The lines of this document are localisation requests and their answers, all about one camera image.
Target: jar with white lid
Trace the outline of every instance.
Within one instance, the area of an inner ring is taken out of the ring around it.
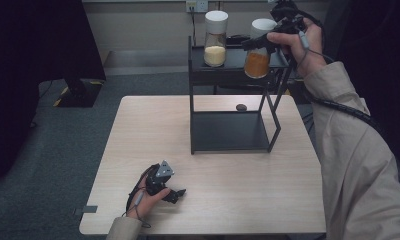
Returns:
[[[270,32],[277,23],[267,18],[256,19],[252,22],[250,38],[258,38]],[[269,72],[270,56],[266,48],[253,49],[247,52],[244,72],[251,78],[263,78]]]
[[[211,67],[219,67],[226,58],[226,28],[228,14],[223,11],[206,13],[206,40],[204,62]]]

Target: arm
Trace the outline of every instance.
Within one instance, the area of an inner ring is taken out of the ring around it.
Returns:
[[[107,240],[135,240],[140,232],[142,222],[141,220],[147,216],[151,209],[159,202],[161,199],[166,197],[170,193],[169,188],[165,188],[154,196],[150,196],[148,193],[144,193],[137,206],[135,202],[138,196],[144,191],[146,186],[146,178],[140,182],[139,191],[135,194],[128,212],[126,212],[126,217],[118,217],[113,221],[112,227],[107,235]]]
[[[321,53],[320,28],[305,20],[310,49]],[[301,47],[297,35],[268,35],[285,44],[316,97],[365,113],[342,63],[324,59]],[[313,104],[317,154],[321,161],[323,201],[328,239],[400,238],[400,184],[395,158],[381,136],[345,113]]]

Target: beige jacket sleeve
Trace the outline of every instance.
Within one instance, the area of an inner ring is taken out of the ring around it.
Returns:
[[[305,85],[315,97],[369,114],[340,62],[307,76]],[[386,142],[345,113],[313,104],[313,117],[327,238],[400,239],[400,184]]]
[[[118,217],[113,221],[113,225],[107,235],[107,240],[135,240],[141,229],[141,221],[129,218]]]

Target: table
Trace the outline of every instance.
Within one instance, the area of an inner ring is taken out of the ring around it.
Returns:
[[[198,95],[196,110],[254,108],[260,98]],[[270,153],[192,155],[189,96],[124,97],[87,202],[98,209],[84,213],[81,233],[107,234],[141,173],[164,159],[175,171],[167,186],[187,192],[176,204],[161,201],[142,234],[325,232],[320,164],[292,97],[281,98],[277,114],[281,132]],[[272,121],[270,112],[263,118]]]

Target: person's left hand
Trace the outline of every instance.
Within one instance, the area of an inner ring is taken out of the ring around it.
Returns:
[[[164,197],[166,197],[171,192],[170,188],[165,188],[165,189],[162,189],[162,191],[158,192],[156,195],[150,196],[145,190],[146,178],[147,178],[147,176],[145,176],[143,178],[143,180],[140,182],[140,184],[138,185],[140,190],[137,192],[137,194],[135,194],[134,198],[132,199],[132,202],[128,209],[128,212],[126,213],[127,217],[135,218],[135,219],[144,218],[151,211],[151,209],[154,207],[154,205],[156,205],[157,202],[162,200]],[[141,194],[141,192],[144,192],[144,195],[143,195],[143,198],[141,199],[140,203],[137,206],[137,210],[135,210],[133,208],[133,206],[135,204],[135,201],[137,201],[137,198]]]

